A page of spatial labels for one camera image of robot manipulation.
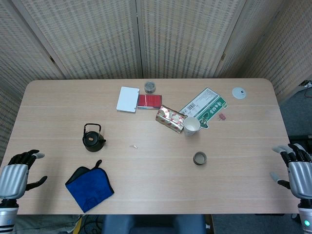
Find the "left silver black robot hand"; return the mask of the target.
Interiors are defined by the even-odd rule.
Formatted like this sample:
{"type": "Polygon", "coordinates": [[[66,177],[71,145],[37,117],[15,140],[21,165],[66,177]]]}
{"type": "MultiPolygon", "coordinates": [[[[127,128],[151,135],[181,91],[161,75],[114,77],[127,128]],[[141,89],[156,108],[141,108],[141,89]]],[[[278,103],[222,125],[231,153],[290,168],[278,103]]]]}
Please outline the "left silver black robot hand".
{"type": "Polygon", "coordinates": [[[9,163],[3,167],[0,175],[1,199],[19,199],[24,193],[39,187],[46,180],[43,176],[39,181],[28,183],[29,170],[36,159],[45,157],[39,150],[30,150],[13,156],[9,163]]]}

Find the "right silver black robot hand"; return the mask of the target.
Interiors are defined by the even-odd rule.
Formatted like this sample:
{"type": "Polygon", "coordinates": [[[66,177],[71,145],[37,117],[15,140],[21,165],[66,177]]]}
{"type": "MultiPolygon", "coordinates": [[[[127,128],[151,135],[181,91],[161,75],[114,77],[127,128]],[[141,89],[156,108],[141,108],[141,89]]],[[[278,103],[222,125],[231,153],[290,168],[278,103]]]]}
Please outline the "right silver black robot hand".
{"type": "Polygon", "coordinates": [[[272,180],[291,190],[291,193],[299,199],[312,198],[312,156],[298,143],[279,145],[272,150],[281,155],[286,164],[289,180],[282,180],[279,176],[270,172],[272,180]]]}

